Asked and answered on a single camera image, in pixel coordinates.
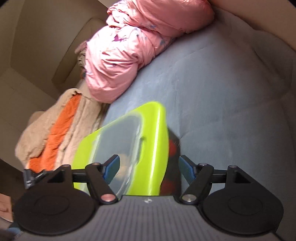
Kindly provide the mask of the pink quilted jacket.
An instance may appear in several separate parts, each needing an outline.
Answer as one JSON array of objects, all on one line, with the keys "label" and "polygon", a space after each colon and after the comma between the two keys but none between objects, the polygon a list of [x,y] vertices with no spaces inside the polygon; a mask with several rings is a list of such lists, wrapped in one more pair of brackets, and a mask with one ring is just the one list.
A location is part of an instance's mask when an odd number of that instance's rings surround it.
[{"label": "pink quilted jacket", "polygon": [[174,39],[209,25],[208,1],[119,1],[106,26],[75,50],[90,95],[112,103]]}]

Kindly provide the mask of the smoky transparent storage bin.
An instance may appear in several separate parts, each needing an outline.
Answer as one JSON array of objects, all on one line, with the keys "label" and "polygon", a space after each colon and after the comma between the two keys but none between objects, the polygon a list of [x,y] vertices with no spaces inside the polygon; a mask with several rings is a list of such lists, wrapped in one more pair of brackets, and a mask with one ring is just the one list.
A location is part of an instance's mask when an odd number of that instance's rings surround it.
[{"label": "smoky transparent storage bin", "polygon": [[179,170],[180,140],[169,129],[169,157],[166,166],[165,176],[162,180],[160,196],[180,196],[181,195],[181,173]]}]

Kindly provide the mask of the green lid with clear window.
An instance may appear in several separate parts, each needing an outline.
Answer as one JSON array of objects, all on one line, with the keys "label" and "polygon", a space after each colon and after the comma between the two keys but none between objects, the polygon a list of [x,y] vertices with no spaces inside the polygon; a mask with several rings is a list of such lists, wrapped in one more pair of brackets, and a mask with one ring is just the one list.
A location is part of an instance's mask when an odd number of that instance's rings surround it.
[{"label": "green lid with clear window", "polygon": [[147,102],[86,136],[71,166],[103,164],[113,155],[120,166],[109,186],[117,197],[158,196],[169,158],[165,107]]}]

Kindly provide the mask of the beige and orange blanket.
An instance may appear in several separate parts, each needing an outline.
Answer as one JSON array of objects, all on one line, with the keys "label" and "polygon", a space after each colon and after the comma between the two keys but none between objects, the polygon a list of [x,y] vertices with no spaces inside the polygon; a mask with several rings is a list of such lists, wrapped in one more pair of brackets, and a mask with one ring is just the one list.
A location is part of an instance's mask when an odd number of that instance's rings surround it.
[{"label": "beige and orange blanket", "polygon": [[66,90],[48,110],[31,116],[15,156],[36,173],[72,164],[79,144],[99,128],[107,108],[76,88]]}]

